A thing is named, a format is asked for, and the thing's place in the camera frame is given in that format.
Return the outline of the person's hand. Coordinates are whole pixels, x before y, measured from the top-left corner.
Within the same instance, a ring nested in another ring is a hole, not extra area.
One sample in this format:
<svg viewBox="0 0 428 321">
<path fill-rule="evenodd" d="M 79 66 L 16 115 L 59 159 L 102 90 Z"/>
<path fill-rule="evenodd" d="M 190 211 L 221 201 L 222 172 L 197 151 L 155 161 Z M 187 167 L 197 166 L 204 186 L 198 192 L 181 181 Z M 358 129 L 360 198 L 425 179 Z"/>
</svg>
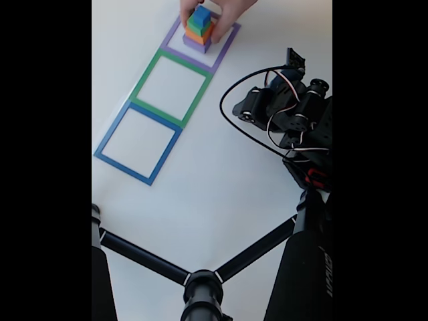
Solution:
<svg viewBox="0 0 428 321">
<path fill-rule="evenodd" d="M 212 0 L 221 8 L 221 15 L 211 34 L 211 42 L 218 43 L 231 26 L 255 3 L 257 0 Z M 180 0 L 180 18 L 183 27 L 195 8 L 204 3 L 203 0 Z"/>
</svg>

